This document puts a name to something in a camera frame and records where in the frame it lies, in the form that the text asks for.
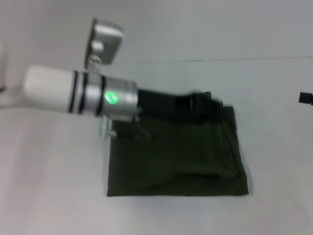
folded cloth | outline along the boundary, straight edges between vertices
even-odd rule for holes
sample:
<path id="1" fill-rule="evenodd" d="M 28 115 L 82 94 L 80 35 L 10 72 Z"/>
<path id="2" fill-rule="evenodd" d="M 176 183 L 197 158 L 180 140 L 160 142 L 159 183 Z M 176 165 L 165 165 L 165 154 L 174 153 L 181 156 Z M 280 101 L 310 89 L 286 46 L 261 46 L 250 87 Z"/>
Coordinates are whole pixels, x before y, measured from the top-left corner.
<path id="1" fill-rule="evenodd" d="M 150 141 L 111 140 L 107 196 L 248 194 L 233 107 L 221 123 L 170 124 L 142 117 Z M 113 122 L 119 131 L 134 123 Z"/>

white background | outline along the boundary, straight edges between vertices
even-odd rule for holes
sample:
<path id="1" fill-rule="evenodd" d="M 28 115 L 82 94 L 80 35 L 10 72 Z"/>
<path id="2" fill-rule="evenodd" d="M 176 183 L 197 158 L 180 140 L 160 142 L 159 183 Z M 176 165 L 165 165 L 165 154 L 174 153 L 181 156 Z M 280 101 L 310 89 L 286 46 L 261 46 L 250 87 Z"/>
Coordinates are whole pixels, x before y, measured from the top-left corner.
<path id="1" fill-rule="evenodd" d="M 99 120 L 0 111 L 1 235 L 311 235 L 313 2 L 0 0 L 7 83 L 31 64 L 82 69 L 92 17 L 126 31 L 107 75 L 201 89 L 236 110 L 251 194 L 107 198 Z"/>

green led light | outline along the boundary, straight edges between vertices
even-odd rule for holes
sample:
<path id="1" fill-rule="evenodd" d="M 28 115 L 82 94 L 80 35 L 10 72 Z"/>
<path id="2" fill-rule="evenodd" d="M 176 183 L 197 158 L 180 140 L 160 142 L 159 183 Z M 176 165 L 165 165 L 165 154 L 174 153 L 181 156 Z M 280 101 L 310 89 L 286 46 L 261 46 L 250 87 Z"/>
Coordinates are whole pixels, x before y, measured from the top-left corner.
<path id="1" fill-rule="evenodd" d="M 112 91 L 107 91 L 105 94 L 104 94 L 104 98 L 107 100 L 107 102 L 109 104 L 116 104 L 117 103 L 117 96 L 114 92 Z"/>

green towel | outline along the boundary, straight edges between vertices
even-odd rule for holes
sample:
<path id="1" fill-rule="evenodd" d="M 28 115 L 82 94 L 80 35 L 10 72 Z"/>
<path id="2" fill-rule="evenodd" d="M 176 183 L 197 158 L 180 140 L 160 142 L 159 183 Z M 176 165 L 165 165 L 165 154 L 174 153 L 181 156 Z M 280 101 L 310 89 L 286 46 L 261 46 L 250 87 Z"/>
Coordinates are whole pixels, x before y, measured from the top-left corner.
<path id="1" fill-rule="evenodd" d="M 107 196 L 216 196 L 248 194 L 234 109 L 220 124 L 174 125 L 142 117 L 151 141 L 111 140 Z M 135 131 L 134 123 L 113 123 Z"/>

white table surface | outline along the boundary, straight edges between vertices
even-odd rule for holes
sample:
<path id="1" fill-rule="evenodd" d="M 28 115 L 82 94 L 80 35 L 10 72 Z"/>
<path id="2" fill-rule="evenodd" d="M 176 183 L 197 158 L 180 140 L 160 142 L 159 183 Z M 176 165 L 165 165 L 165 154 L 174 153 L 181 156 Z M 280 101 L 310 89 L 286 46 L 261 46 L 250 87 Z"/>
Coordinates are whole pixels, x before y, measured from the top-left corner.
<path id="1" fill-rule="evenodd" d="M 1 0 L 9 84 L 33 63 L 81 69 L 90 17 L 107 16 L 127 37 L 103 73 L 165 92 L 211 91 L 234 105 L 251 194 L 107 198 L 99 120 L 0 110 L 0 234 L 311 235 L 313 108 L 298 98 L 313 92 L 313 59 L 260 57 L 313 55 L 312 4 Z"/>

